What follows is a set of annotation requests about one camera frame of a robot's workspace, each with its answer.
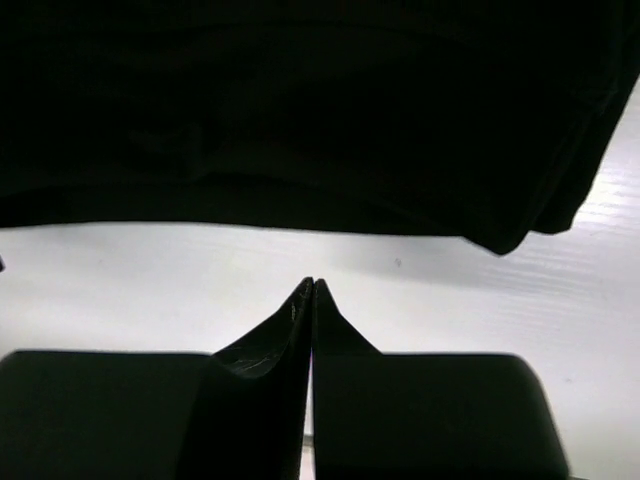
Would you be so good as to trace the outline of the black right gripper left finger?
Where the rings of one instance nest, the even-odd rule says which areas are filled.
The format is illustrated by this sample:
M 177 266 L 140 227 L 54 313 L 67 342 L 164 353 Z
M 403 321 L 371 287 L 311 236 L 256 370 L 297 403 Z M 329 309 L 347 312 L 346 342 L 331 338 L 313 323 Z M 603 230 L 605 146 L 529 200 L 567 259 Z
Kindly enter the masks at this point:
M 5 479 L 295 479 L 311 279 L 213 354 L 19 350 L 1 362 Z

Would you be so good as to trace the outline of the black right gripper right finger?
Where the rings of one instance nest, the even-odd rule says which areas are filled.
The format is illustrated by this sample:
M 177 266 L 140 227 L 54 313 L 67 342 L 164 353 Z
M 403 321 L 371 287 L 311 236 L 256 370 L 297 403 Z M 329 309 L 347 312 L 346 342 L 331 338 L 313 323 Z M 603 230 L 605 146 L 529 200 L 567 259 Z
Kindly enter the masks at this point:
M 521 358 L 384 353 L 314 288 L 319 479 L 566 479 L 542 384 Z

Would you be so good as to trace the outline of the black skirt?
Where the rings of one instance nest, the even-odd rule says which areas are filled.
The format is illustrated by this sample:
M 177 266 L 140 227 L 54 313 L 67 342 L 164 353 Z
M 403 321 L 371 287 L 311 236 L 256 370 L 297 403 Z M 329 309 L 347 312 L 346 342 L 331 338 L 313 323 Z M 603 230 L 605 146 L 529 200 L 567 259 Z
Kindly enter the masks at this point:
M 1 224 L 568 230 L 635 1 L 5 1 Z

